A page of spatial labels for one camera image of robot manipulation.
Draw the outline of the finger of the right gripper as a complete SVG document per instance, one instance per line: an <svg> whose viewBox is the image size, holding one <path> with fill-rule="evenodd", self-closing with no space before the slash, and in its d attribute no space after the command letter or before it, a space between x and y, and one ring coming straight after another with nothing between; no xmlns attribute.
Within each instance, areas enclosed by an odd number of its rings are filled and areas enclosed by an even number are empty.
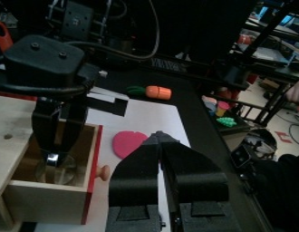
<svg viewBox="0 0 299 232"><path fill-rule="evenodd" d="M62 104L59 101L40 97L32 112L32 130L43 153L56 150L56 134Z"/></svg>
<svg viewBox="0 0 299 232"><path fill-rule="evenodd" d="M87 119L88 107L86 105L86 97L79 96L68 103L68 113L66 114L66 127L63 132L62 143L59 145L59 153L67 155L76 143L83 131Z"/></svg>

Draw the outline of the person's hand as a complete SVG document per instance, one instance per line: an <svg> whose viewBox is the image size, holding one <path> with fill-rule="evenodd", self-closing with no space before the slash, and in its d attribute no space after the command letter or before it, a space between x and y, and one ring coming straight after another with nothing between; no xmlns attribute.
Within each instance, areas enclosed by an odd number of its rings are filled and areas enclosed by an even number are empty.
<svg viewBox="0 0 299 232"><path fill-rule="evenodd" d="M294 87L287 91L287 99L291 102L299 103L299 82L294 85Z"/></svg>

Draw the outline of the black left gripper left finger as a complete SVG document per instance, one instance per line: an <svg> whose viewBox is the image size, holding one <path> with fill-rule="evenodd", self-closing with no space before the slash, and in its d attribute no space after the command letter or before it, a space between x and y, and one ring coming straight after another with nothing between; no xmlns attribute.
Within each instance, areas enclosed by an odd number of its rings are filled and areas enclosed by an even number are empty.
<svg viewBox="0 0 299 232"><path fill-rule="evenodd" d="M159 136L154 133L118 164L110 184L106 232L162 232Z"/></svg>

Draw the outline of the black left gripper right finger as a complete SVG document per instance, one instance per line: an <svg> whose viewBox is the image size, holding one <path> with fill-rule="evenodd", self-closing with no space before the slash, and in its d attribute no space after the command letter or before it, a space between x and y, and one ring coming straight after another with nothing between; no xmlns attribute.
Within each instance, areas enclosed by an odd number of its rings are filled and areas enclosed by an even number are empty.
<svg viewBox="0 0 299 232"><path fill-rule="evenodd" d="M158 132L172 232L242 232L227 174L171 135Z"/></svg>

